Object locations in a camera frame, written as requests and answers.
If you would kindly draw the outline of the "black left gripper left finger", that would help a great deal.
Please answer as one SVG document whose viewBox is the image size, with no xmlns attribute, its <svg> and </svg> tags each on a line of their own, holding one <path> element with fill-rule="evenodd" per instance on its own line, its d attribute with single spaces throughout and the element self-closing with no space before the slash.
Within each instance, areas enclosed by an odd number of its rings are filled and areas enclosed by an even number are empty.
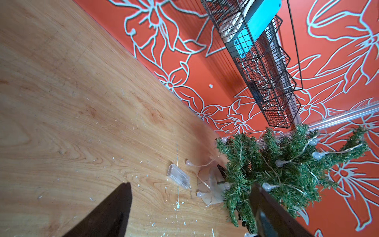
<svg viewBox="0 0 379 237">
<path fill-rule="evenodd" d="M 124 237 L 131 205 L 131 184 L 122 183 L 64 236 Z"/>
</svg>

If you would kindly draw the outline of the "clear battery box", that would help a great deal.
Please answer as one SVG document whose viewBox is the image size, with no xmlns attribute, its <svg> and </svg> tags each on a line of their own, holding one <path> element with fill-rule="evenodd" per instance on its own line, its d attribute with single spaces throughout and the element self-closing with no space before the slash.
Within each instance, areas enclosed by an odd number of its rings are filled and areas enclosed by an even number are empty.
<svg viewBox="0 0 379 237">
<path fill-rule="evenodd" d="M 167 176 L 172 179 L 177 185 L 189 189 L 190 188 L 190 177 L 178 168 L 177 165 L 171 164 L 168 168 Z"/>
</svg>

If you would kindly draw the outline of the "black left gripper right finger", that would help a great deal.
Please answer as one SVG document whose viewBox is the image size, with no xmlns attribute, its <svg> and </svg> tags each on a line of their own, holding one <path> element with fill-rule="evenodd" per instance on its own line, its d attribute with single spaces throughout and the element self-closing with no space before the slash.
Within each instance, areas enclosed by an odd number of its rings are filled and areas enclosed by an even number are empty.
<svg viewBox="0 0 379 237">
<path fill-rule="evenodd" d="M 252 186 L 249 201 L 259 237 L 312 236 L 260 185 Z"/>
</svg>

